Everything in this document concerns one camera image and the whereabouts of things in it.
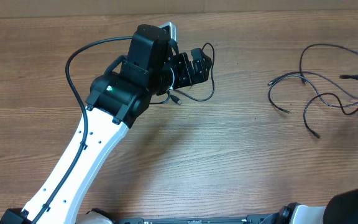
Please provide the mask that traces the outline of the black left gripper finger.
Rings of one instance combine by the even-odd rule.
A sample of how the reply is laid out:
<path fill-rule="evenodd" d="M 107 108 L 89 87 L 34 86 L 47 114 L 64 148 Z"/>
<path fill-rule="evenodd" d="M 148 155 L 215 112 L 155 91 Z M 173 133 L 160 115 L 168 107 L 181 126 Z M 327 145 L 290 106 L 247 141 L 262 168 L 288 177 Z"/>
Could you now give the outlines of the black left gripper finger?
<path fill-rule="evenodd" d="M 201 82 L 201 59 L 192 61 L 190 68 L 190 81 L 192 84 L 198 84 Z"/>
<path fill-rule="evenodd" d="M 212 67 L 212 60 L 207 56 L 201 48 L 191 50 L 193 60 L 201 59 L 201 82 L 203 83 L 209 78 L 209 71 Z"/>

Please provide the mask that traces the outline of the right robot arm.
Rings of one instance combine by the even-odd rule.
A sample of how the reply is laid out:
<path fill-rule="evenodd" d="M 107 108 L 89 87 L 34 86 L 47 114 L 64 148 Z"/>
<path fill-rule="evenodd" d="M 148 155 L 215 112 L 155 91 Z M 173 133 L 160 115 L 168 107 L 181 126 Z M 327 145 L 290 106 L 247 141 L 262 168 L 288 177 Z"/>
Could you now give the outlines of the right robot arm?
<path fill-rule="evenodd" d="M 283 75 L 282 77 L 278 78 L 277 81 L 271 81 L 268 84 L 271 86 L 268 91 L 269 102 L 274 105 L 274 107 L 276 107 L 278 110 L 284 113 L 290 112 L 283 108 L 277 107 L 271 100 L 270 92 L 276 83 L 288 76 L 290 76 L 290 74 Z M 306 80 L 313 86 L 313 84 L 309 80 L 303 78 L 303 76 L 300 76 L 300 78 Z M 341 75 L 340 78 L 358 80 L 358 74 Z M 306 129 L 312 135 L 319 139 L 321 136 L 317 132 L 313 131 L 306 121 L 307 109 L 315 99 L 322 98 L 322 96 L 324 95 L 331 95 L 335 97 L 339 103 L 338 106 L 341 109 L 342 113 L 347 116 L 356 113 L 358 111 L 358 107 L 354 111 L 347 113 L 344 111 L 344 105 L 341 103 L 339 97 L 334 93 L 319 93 L 316 89 L 315 92 L 317 93 L 317 95 L 314 98 L 310 99 L 310 101 L 304 108 L 303 121 Z M 307 205 L 301 205 L 299 203 L 288 204 L 287 206 L 283 206 L 279 210 L 279 212 L 271 214 L 264 218 L 263 221 L 261 221 L 260 223 L 358 223 L 358 189 L 334 196 L 326 206 L 311 207 Z"/>

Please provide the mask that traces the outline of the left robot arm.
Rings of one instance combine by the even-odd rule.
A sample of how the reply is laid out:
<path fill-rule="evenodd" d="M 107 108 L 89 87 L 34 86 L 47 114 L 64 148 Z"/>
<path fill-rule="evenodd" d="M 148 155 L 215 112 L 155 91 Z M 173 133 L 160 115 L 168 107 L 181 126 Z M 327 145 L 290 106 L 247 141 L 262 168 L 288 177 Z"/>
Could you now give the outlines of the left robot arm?
<path fill-rule="evenodd" d="M 81 120 L 69 145 L 40 190 L 23 208 L 9 208 L 2 224 L 111 223 L 97 208 L 80 213 L 82 201 L 108 155 L 155 95 L 213 79 L 214 55 L 203 48 L 189 54 L 177 46 L 177 30 L 142 24 L 129 36 L 129 51 L 95 78 L 79 100 Z"/>

